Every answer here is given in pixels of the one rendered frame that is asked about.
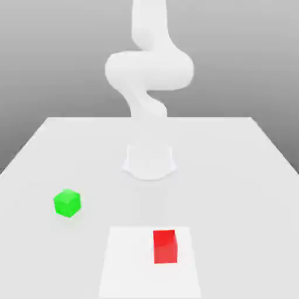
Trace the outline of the small red cube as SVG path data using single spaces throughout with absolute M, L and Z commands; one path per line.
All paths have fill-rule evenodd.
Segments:
M 175 230 L 154 230 L 154 263 L 177 263 L 178 242 Z

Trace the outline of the small green cube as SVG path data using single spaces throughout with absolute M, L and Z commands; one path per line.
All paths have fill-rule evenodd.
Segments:
M 67 218 L 81 209 L 81 196 L 71 189 L 64 189 L 53 198 L 55 212 Z

